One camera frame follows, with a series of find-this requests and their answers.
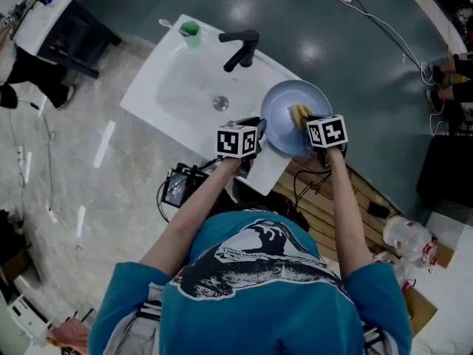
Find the black cable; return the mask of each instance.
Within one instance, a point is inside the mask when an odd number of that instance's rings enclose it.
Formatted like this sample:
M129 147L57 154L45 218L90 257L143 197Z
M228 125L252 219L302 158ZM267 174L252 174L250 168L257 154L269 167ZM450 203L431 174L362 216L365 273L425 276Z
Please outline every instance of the black cable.
M31 101L25 101L25 100L18 100L20 103L26 103L28 104L30 107L36 109L36 110L39 110L39 106L36 105L35 103L32 103Z
M296 179L297 177L302 174L302 173L306 173L306 174L311 174L311 175L325 175L325 174L328 174L326 175L322 180L320 180L317 184L314 184L312 181L306 185L306 187L299 193L297 194L296 192ZM299 170L295 175L294 175L294 179L293 179L293 188L294 188L294 199L295 199L295 204L294 204L294 208L297 209L297 206L299 204L299 201L302 199L302 197L309 191L309 190L313 190L314 191L314 194L315 195L318 195L320 193L320 188L322 187L322 185L327 181L327 179L332 175L332 169L327 169L325 171L321 171L321 172L315 172L315 171L309 171L309 170L306 170L306 169L301 169Z
M196 168L193 168L191 169L191 172L194 171L194 172L198 172L198 171L202 171L203 169L206 169L207 167L210 167L212 164L215 164L216 162L219 162L222 160L222 157L217 157L215 159L212 159L210 160L209 162L207 162L206 164L204 164L203 166L200 166L200 167L196 167ZM162 196L160 198L160 192L161 192L161 189L163 189L163 187L165 186L166 183L168 183L172 177L174 176L178 176L178 175L182 175L183 172L177 172L173 175L171 175L170 177L167 177L160 185L160 187L157 189L157 194L156 194L156 201L157 201L157 210L159 211L159 213L161 214L161 217L167 222L169 223L169 220L167 218L167 216L164 214L164 210L163 210L163 207L162 207ZM176 183L172 186L171 189L168 189L168 193L170 191L172 191L173 189L175 189L177 186L179 186L183 181L186 181L187 178L185 179L182 179L179 183Z
M366 14L369 14L368 11L366 10L366 8L364 7L364 5L361 3L361 1L359 1L359 0L354 0L354 1L356 1L358 4L360 4L361 9L362 9ZM406 50L402 47L402 45L399 44L399 43L396 41L395 37L393 37L392 34L391 34L388 30L386 30L386 28L384 28L384 27L383 27L379 22L377 22L373 17L371 17L371 16L366 16L366 17L369 18L377 27L379 27L381 30L383 30L383 31L389 36L389 38L391 39L391 41L393 41L393 42L396 44L396 46L398 46L399 49L401 49L401 51L403 52L403 54L404 54L407 58L409 58L409 60L410 60L413 64L415 64L415 66L421 71L421 68L419 67L419 65L417 64L417 62L411 57L411 55L409 54L409 51L406 51Z
M50 204L48 206L49 210L52 210L52 162L51 162L51 141L54 138L55 131L50 131L50 127L47 124L46 116L43 113L44 125L47 131L47 158L50 167Z

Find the sink basin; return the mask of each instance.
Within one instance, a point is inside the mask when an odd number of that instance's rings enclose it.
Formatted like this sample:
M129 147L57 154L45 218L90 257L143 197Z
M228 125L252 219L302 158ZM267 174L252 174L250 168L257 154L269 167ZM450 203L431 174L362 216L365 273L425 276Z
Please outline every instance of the sink basin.
M201 27L201 44L187 48L178 29L183 22ZM241 47L241 41L220 43L220 30L181 15L155 47L121 101L121 106L207 159L215 158L217 127L228 121L260 115L269 89L281 81L299 79L260 51L253 64L223 65ZM267 195L290 161L265 138L262 153L246 179Z

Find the plastic bottle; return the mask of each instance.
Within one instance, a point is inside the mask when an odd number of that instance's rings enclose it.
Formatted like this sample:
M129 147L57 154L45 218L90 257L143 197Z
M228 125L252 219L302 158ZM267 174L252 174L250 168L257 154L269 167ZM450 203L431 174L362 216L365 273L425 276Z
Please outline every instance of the plastic bottle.
M394 268L396 281L398 282L402 292L408 289L412 284L415 284L415 279L409 279L409 265L402 259L398 259L394 254L391 254L388 251L383 251L374 256L374 260L377 263L388 263Z
M417 267L433 266L437 261L437 241L420 223L401 216L392 217L384 228L383 239Z

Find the wall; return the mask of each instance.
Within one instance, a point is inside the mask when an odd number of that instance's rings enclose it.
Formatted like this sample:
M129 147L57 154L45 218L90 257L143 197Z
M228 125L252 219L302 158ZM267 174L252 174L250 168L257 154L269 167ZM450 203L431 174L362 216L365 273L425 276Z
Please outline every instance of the wall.
M30 339L12 321L0 295L0 351L3 355L23 355L29 344Z
M471 354L473 351L473 229L432 213L426 227L442 238L455 254L447 269L415 268L416 289L438 311L416 336L412 354Z

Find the drain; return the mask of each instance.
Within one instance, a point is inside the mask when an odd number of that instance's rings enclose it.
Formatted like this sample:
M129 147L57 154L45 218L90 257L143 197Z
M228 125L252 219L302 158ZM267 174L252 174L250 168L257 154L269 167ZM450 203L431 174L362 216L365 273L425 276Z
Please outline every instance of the drain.
M219 112L224 112L230 106L230 101L225 96L217 96L213 101L212 105L214 106L215 110Z

